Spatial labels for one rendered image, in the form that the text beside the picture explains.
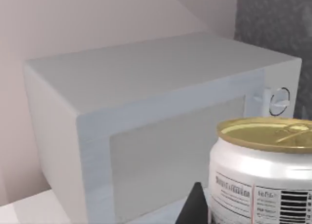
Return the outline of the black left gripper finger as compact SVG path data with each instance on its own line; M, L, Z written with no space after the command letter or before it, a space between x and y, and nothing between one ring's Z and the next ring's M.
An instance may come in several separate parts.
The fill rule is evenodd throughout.
M200 182L194 183L175 224L211 224L209 208Z

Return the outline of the silver can with gold lid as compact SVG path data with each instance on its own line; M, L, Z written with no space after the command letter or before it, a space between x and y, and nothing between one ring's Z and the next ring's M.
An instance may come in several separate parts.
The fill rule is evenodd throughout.
M210 151L213 224L312 224L312 121L220 122Z

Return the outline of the microwave oven door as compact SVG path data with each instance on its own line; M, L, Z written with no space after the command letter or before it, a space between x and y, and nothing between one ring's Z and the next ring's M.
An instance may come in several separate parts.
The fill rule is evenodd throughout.
M217 123L259 116L264 79L248 71L80 115L87 224L174 224L193 184L207 184Z

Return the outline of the white microwave knob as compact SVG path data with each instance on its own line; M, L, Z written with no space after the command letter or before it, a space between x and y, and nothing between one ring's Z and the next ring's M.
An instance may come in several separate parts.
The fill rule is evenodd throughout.
M273 91L270 98L269 113L273 117L280 116L290 105L290 91L286 87L280 87Z

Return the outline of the pale microwave oven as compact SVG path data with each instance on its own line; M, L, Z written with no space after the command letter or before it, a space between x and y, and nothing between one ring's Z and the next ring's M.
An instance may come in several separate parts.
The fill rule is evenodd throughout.
M261 69L264 89L252 97L260 104L259 116L270 115L273 91L286 87L290 105L280 116L292 117L301 63L297 57L206 32L29 60L24 80L43 174L71 223L87 224L80 115Z

